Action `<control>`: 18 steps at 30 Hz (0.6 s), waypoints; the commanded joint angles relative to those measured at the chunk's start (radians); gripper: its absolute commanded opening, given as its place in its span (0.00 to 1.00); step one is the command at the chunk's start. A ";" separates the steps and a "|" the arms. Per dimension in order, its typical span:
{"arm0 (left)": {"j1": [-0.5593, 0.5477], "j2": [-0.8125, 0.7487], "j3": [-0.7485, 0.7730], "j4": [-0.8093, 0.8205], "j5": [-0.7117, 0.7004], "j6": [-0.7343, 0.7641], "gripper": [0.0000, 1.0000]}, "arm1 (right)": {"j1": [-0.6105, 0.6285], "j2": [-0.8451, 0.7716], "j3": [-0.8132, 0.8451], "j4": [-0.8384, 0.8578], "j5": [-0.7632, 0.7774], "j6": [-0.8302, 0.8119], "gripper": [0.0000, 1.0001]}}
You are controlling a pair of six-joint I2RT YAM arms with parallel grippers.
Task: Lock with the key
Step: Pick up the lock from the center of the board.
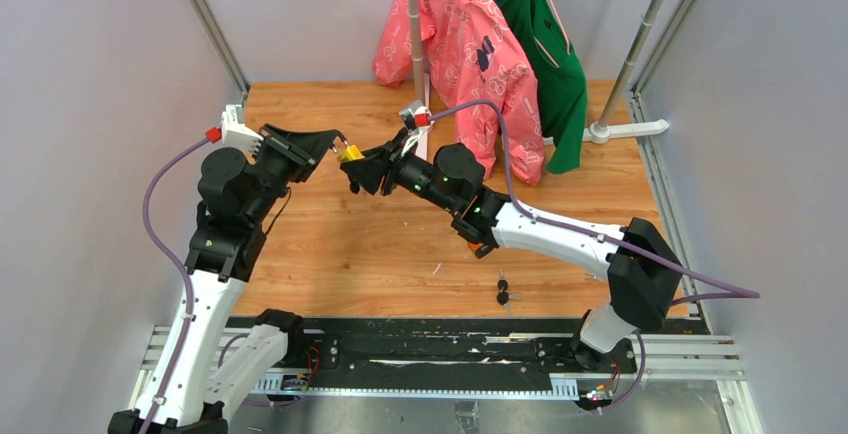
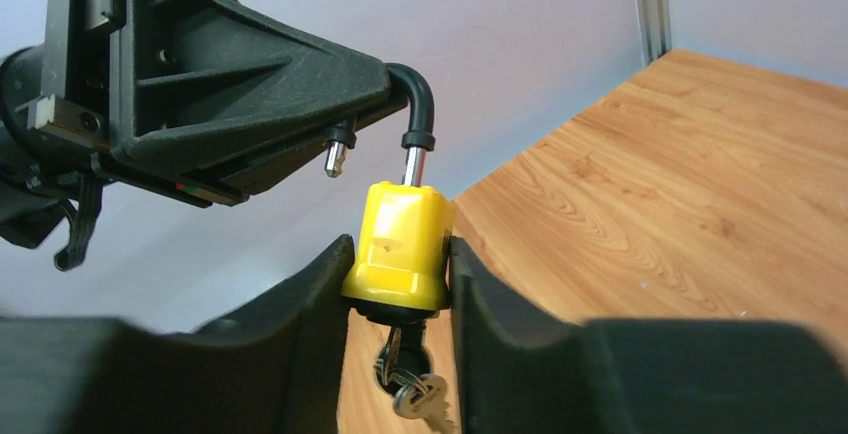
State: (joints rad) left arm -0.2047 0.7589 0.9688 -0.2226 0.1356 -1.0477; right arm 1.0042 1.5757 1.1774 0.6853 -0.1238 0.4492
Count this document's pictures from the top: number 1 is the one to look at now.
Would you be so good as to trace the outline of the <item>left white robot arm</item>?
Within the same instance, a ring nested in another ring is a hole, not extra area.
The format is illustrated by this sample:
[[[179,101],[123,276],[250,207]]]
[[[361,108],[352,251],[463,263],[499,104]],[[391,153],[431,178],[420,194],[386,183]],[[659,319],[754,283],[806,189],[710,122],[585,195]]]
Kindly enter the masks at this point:
[[[116,412],[110,433],[225,433],[257,382],[276,363],[298,365],[306,354],[302,317],[267,309],[219,367],[213,357],[236,302],[263,249],[263,223],[292,183],[306,181],[324,156],[344,142],[338,130],[293,132],[270,124],[253,131],[220,125],[175,159],[208,144],[200,168],[196,229],[185,259],[152,228],[149,184],[142,207],[149,238],[178,269],[183,293],[152,377],[133,408]]]

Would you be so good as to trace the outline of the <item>orange padlock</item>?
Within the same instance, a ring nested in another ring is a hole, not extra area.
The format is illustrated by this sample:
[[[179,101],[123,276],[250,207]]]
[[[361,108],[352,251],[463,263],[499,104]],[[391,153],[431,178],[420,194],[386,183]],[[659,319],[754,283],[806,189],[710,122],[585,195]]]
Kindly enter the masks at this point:
[[[469,249],[472,251],[472,254],[477,259],[482,259],[489,255],[497,246],[493,246],[487,243],[468,243]]]

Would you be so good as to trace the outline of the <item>yellow padlock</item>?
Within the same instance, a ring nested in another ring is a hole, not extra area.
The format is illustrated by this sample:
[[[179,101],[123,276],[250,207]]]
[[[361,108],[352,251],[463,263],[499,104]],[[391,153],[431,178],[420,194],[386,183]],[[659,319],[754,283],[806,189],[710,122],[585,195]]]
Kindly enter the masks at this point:
[[[331,150],[339,163],[343,164],[364,158],[362,151],[356,145],[351,144],[344,134],[337,132],[336,139],[337,141],[334,141],[331,145]]]

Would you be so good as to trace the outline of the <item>black orange-lock keys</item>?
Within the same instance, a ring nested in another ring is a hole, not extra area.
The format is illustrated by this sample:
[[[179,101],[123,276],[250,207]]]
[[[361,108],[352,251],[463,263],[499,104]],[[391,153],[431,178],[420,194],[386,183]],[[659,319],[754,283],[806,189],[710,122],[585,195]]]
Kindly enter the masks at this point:
[[[499,271],[499,277],[497,281],[497,294],[496,301],[497,303],[505,310],[508,316],[513,316],[512,302],[513,301],[521,301],[522,298],[520,296],[511,294],[509,292],[509,282],[505,278],[503,271]]]

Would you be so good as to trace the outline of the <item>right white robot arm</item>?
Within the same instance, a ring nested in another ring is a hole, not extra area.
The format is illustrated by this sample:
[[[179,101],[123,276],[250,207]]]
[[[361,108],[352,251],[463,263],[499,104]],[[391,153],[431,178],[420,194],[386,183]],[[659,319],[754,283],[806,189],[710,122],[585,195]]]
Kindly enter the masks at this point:
[[[664,326],[681,275],[676,255],[650,221],[594,224],[529,206],[485,186],[483,166],[461,143],[441,147],[432,161],[394,142],[364,152],[350,146],[339,162],[354,192],[387,196],[401,187],[449,213],[452,228],[478,258],[498,248],[525,250],[605,282],[608,299],[586,314],[570,346],[580,369],[598,370],[621,339]]]

